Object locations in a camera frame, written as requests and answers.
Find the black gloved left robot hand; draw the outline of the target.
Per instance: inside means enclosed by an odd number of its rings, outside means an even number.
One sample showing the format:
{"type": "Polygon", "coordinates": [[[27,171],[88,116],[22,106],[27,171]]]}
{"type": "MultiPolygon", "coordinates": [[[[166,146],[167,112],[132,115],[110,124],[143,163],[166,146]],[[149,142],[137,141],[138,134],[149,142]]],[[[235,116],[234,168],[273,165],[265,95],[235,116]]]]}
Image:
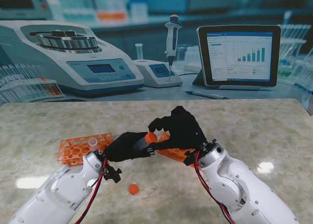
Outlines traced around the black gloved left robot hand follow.
{"type": "Polygon", "coordinates": [[[135,150],[134,145],[144,136],[147,132],[125,132],[121,134],[113,143],[104,149],[104,154],[107,160],[111,162],[122,162],[128,159],[145,158],[155,155],[155,151],[151,148],[144,150],[135,150]]]}

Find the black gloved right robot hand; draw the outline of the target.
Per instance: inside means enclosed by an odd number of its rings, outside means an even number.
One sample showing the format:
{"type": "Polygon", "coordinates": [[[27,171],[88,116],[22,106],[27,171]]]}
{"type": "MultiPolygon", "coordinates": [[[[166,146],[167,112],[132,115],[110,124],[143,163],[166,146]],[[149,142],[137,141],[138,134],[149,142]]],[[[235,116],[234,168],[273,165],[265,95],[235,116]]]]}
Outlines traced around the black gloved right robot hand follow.
{"type": "Polygon", "coordinates": [[[183,106],[175,107],[170,116],[156,118],[149,124],[148,129],[152,133],[164,130],[170,134],[169,139],[153,144],[153,148],[157,150],[199,149],[207,144],[207,139],[195,117],[183,106]]]}

